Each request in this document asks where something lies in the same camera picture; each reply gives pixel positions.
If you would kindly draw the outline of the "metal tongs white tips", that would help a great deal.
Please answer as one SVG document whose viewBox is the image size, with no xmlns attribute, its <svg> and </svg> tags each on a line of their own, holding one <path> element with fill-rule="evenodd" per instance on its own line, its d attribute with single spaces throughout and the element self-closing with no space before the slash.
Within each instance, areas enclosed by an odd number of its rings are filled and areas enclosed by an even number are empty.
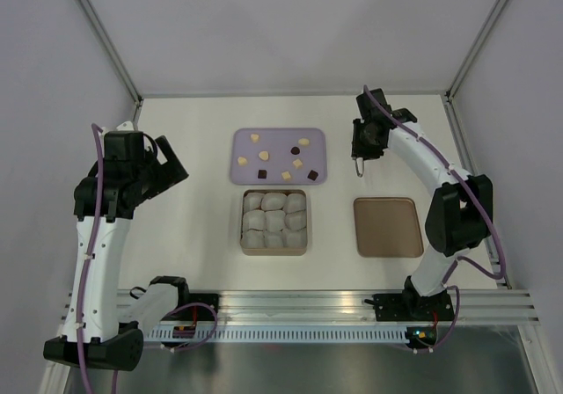
<svg viewBox="0 0 563 394">
<path fill-rule="evenodd" d="M 356 176 L 361 179 L 365 172 L 364 159 L 362 157 L 356 157 L 354 162 Z"/>
</svg>

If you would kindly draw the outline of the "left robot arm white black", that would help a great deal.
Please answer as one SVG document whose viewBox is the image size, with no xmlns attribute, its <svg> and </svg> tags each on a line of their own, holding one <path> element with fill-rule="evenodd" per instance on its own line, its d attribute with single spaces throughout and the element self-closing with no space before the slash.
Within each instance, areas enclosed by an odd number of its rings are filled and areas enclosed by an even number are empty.
<svg viewBox="0 0 563 394">
<path fill-rule="evenodd" d="M 166 315 L 181 320 L 192 309 L 186 279 L 154 278 L 146 292 L 118 310 L 121 260 L 135 209 L 188 173 L 167 138 L 152 138 L 124 123 L 93 129 L 97 160 L 74 191 L 77 265 L 69 312 L 60 335 L 43 347 L 46 360 L 77 368 L 131 371 L 143 340 Z"/>
</svg>

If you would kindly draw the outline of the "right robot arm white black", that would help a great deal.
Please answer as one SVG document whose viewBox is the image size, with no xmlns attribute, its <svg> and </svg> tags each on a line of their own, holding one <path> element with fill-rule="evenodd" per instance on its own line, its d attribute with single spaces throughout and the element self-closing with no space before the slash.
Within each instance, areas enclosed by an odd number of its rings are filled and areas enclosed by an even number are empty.
<svg viewBox="0 0 563 394">
<path fill-rule="evenodd" d="M 351 157 L 356 174 L 389 150 L 400 157 L 431 195 L 420 264 L 399 293 L 367 299 L 378 322 L 451 322 L 456 313 L 446 284 L 460 259 L 493 235 L 493 183 L 451 163 L 406 108 L 395 110 L 380 89 L 357 96 Z"/>
</svg>

